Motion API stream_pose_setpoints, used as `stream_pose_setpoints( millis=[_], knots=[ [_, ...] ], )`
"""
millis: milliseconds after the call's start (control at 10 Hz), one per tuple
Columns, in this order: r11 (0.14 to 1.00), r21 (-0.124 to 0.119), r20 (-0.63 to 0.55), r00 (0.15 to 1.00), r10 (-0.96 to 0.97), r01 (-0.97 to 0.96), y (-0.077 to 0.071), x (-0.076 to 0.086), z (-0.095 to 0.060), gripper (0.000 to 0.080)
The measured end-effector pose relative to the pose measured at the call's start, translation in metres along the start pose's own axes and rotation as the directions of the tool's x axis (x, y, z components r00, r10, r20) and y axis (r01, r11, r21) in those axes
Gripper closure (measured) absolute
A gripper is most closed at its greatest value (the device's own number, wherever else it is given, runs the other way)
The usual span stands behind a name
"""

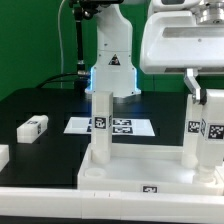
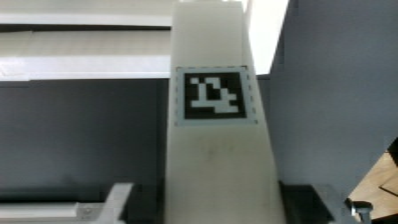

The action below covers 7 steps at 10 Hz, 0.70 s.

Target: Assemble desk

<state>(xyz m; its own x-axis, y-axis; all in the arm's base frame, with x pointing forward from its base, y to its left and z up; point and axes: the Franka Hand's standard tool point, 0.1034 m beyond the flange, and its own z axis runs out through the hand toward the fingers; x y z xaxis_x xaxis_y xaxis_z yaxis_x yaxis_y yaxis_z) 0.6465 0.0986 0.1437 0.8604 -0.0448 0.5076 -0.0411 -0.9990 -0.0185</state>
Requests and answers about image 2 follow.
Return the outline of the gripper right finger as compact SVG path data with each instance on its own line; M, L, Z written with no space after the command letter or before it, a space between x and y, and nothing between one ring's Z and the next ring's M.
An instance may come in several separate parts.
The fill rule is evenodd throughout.
M288 224L332 224L336 220L320 194L311 185L288 185L279 182L286 223ZM345 199L350 214L359 216L359 224L373 224L373 204L368 201Z

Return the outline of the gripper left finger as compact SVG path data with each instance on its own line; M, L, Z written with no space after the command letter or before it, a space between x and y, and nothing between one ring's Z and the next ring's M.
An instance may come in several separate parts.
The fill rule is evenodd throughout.
M122 182L105 192L3 192L0 224L154 224L138 188L137 183Z

